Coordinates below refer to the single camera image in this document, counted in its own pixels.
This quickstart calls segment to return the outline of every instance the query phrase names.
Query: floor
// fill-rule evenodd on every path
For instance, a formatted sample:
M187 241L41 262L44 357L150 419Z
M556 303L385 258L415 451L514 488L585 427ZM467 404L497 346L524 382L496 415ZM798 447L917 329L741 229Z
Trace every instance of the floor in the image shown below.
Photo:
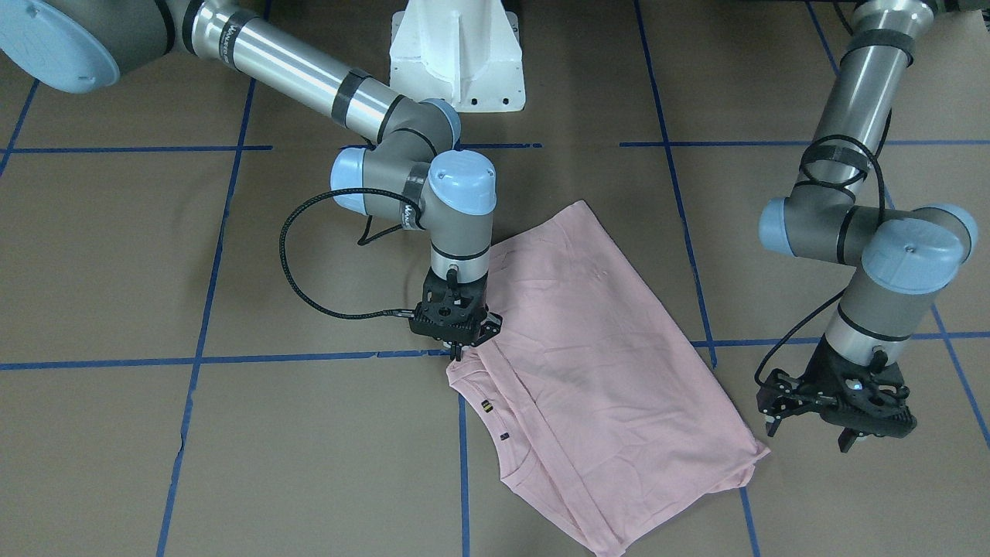
M246 4L387 75L400 0ZM497 239L587 200L773 451L628 555L985 557L990 250L902 359L909 437L843 455L814 416L767 439L755 408L759 359L851 274L756 239L847 41L831 6L524 5L526 110L463 117L498 169ZM78 97L1 56L0 77L0 555L587 555L499 483L440 346L285 284L281 222L357 136L192 56ZM980 14L940 19L881 158L898 207L956 203L990 229L988 90ZM415 303L425 238L358 248L359 216L312 213L290 257L314 297ZM775 365L803 369L826 318Z

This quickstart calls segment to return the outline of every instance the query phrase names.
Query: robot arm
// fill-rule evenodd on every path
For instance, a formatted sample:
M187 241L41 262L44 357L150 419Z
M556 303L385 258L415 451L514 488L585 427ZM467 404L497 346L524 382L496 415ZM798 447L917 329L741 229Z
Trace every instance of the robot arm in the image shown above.
M874 154L894 93L913 61L915 40L945 4L870 0L857 6L854 35L797 183L760 218L767 249L856 268L804 375L773 370L766 382L757 378L757 404L771 436L783 418L814 411L844 428L839 443L846 452L859 437L904 437L917 424L897 360L969 258L976 223L946 204L886 209L882 187L879 208L855 199L871 167L882 184Z
M76 93L112 85L179 48L217 59L329 116L377 146L341 152L331 189L363 191L338 195L338 203L431 234L423 301L398 316L409 319L413 332L449 344L458 359L463 346L499 332L501 318L484 298L495 170L477 153L453 150L460 120L446 102L415 102L279 31L236 0L5 0L0 47L39 80Z

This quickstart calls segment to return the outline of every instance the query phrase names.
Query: blue tape line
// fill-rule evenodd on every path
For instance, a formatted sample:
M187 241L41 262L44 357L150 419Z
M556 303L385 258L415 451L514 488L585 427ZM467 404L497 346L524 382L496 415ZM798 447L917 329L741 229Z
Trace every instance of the blue tape line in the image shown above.
M745 527L749 530L749 547L752 548L752 557L760 557L759 540L756 539L756 524L752 519L752 509L749 507L749 493L745 486L740 488L740 499L742 499L742 512L745 514Z
M145 358L134 360L89 360L67 362L24 362L0 364L0 371L78 370L86 368L136 368L143 366L189 366L195 358Z
M955 367L955 374L959 377L959 382L962 384L962 390L966 393L966 398L969 399L969 407L973 410L973 416L976 418L976 425L979 426L980 432L983 433L983 442L986 443L987 449L990 449L990 429L987 428L987 422L983 419L983 412L980 411L980 405L976 402L976 396L973 394L973 389L969 386L969 380L966 378L966 372L962 370L962 364L959 363L959 357L955 353L955 347L952 346L952 341L949 340L948 333L945 332L945 324L941 321L941 315L939 315L939 309L932 305L932 315L935 317L935 323L939 326L939 331L942 334L942 339L945 342L945 348L948 350L948 356L952 359L952 365Z
M241 134L238 137L238 147L245 144L245 136L248 134L248 119L250 118L250 107L254 99L254 86L256 81L252 79L247 86L247 99L245 100L244 115L241 118ZM241 156L243 151L237 150L234 156L234 165L231 169L231 181L227 186L227 199L224 202L224 216L220 220L220 233L217 235L217 248L213 256L213 269L210 271L210 285L206 291L206 303L203 306L203 321L200 325L199 340L196 343L196 358L203 357L203 350L206 347L206 332L210 326L210 313L213 310L213 298L217 291L217 277L220 274L220 261L224 255L224 235L227 231L227 219L231 215L231 199L234 198L234 190L238 182L238 174L241 170ZM185 410L182 412L182 427L179 430L178 453L175 455L175 462L172 464L171 483L168 486L168 496L165 498L165 511L161 518L161 531L158 533L158 547L156 557L163 557L165 545L168 542L168 528L172 521L172 511L175 509L175 494L178 491L179 474L182 472L182 458L185 456L186 439L189 434L189 422L192 418L192 394L196 391L199 382L199 362L193 364L192 372L189 374L189 390L186 392Z
M839 65L836 64L836 58L832 56L832 49L829 48L829 40L825 38L825 32L822 30L822 25L818 22L818 16L815 15L815 8L812 7L811 2L805 1L805 7L808 8L808 15L811 16L811 22L815 24L815 31L818 32L818 38L822 41L822 48L825 49L825 55L829 57L829 63L832 65L832 71L839 75Z
M886 145L990 145L990 140L891 140Z
M755 140L755 141L624 141L619 147L808 147L807 141ZM886 145L904 147L932 147L939 145L990 145L990 140L887 140Z
M28 117L28 110L31 109L31 103L35 101L35 93L38 92L39 83L35 79L35 82L31 84L31 90L28 91L28 98L25 99L24 106L21 107L21 115L18 117L17 124L14 126L14 133L10 135L10 141L7 142L7 151L3 154L3 159L0 159L0 176L3 175L3 171L7 168L10 156L14 152L14 146L17 145L17 138L21 135L21 128L24 127L24 120Z
M204 356L203 364L257 364L262 362L313 362L328 360L366 360L374 352L337 352L328 354L263 354L258 356Z
M460 149L542 149L542 143L458 143Z
M791 337L787 340L788 345L791 344L817 344L822 337ZM739 339L739 340L716 340L712 344L719 348L733 347L733 346L773 346L780 342L779 338L758 338L758 339Z
M457 396L457 432L460 438L460 553L471 555L471 513L467 492L467 415L464 397Z
M887 206L891 209L896 209L897 206L894 204L894 198L890 195L890 187L883 188L883 198L887 200Z
M449 356L447 350L397 350L395 352L378 352L378 358L420 358L423 356Z
M193 364L256 364L261 362L325 362L369 358L449 357L448 350L397 350L380 352L327 352L312 354L261 354L248 356L203 356L193 358L146 358L134 360L81 360L65 362L0 363L0 371L76 370L86 368L136 368L144 366L190 366Z
M185 456L185 444L189 434L189 420L192 418L192 393L199 383L199 364L194 364L189 375L189 390L186 391L185 408L182 410L182 427L179 429L179 451L172 463L172 475L168 483L168 495L165 497L165 513L161 518L161 530L158 532L156 557L164 557L165 544L168 542L168 528L172 523L172 510L175 508L175 493L179 487L179 473L182 471L182 457Z
M646 41L646 29L643 23L643 11L640 8L640 0L633 0L636 8L636 19L640 26L640 40L643 43L643 56L646 60L646 70L649 73L649 86L653 91L653 104L656 106L656 118L660 123L660 135L663 137L664 149L667 155L667 167L670 170L670 182L674 189L674 199L677 201L677 213L680 215L681 228L684 232L684 244L687 246L687 259L691 264L691 273L694 275L694 287L698 294L698 309L701 311L701 322L705 327L705 340L708 342L708 354L712 360L712 367L718 367L719 360L715 354L715 344L712 341L712 327L708 320L708 310L705 307L705 294L701 288L701 276L698 273L698 264L694 257L694 248L691 246L691 231L687 224L687 214L684 212L684 200L681 198L680 184L677 180L677 168L674 166L674 155L670 149L670 136L667 134L666 120L663 118L663 107L660 104L660 92L656 87L656 75L653 73L653 59L649 54L649 44Z
M664 141L623 141L619 142L619 147L666 147Z
M985 339L990 338L990 331L958 331L946 333L949 339ZM912 340L942 340L941 333L916 333ZM734 346L773 346L779 339L731 339L714 340L716 348ZM787 344L815 344L819 337L791 338ZM691 341L694 348L707 348L704 340ZM370 358L434 358L449 357L447 350L396 350L379 352L324 352L309 354L260 354L245 356L204 356L202 358L147 358L147 359L118 359L118 360L75 360L63 362L11 362L0 363L0 372L18 372L32 370L77 370L87 368L139 368L154 366L204 366L217 364L256 364L264 362L326 362L333 360L364 360Z
M950 339L990 338L990 331L970 331L970 332L965 332L965 333L948 333L948 338L950 338Z
M270 145L202 145L189 147L55 147L35 148L26 147L15 149L17 155L53 155L53 154L92 154L92 153L203 153L230 151L271 151Z

